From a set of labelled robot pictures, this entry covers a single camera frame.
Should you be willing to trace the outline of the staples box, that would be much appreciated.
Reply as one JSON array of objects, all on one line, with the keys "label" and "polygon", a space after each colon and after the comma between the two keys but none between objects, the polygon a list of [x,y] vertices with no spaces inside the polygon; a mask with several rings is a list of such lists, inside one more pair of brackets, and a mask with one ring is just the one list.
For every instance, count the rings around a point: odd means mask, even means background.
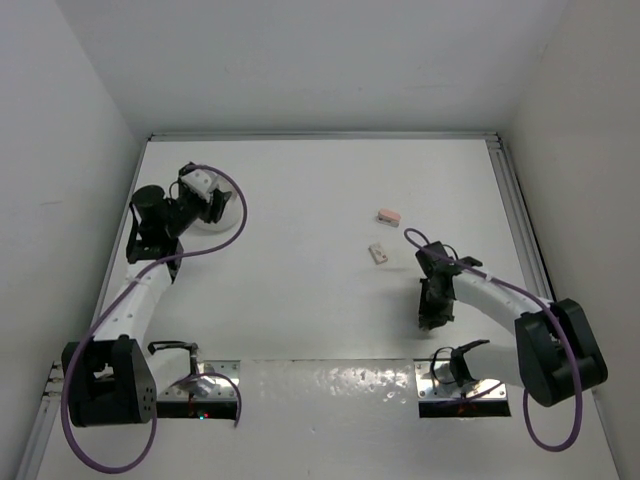
[{"label": "staples box", "polygon": [[388,255],[381,243],[377,242],[370,244],[368,246],[368,251],[376,265],[381,265],[388,261]]}]

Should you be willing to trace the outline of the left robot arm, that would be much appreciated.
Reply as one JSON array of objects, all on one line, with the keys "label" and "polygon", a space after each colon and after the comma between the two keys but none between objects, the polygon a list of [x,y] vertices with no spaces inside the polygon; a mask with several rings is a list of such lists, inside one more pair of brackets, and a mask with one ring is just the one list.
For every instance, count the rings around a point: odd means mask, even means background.
[{"label": "left robot arm", "polygon": [[195,343],[146,343],[144,337],[162,295],[177,279],[181,234],[197,221],[218,223],[237,196],[217,179],[177,185],[175,198],[159,185],[134,192],[123,285],[84,351],[76,355],[74,342],[63,351],[63,369],[71,378],[68,412],[76,427],[146,423],[158,395],[197,371]]}]

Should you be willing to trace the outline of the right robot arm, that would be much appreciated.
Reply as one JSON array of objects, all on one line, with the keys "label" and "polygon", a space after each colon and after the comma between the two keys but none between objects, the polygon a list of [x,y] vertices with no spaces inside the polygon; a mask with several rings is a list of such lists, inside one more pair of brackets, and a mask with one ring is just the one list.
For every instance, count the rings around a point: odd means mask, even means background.
[{"label": "right robot arm", "polygon": [[456,347],[447,368],[458,387],[481,379],[519,386],[544,407],[603,384],[609,376],[586,313],[572,299],[551,301],[489,276],[473,257],[447,256],[434,242],[419,248],[423,271],[418,320],[433,330],[454,319],[455,303],[470,306],[509,332],[514,343],[488,339]]}]

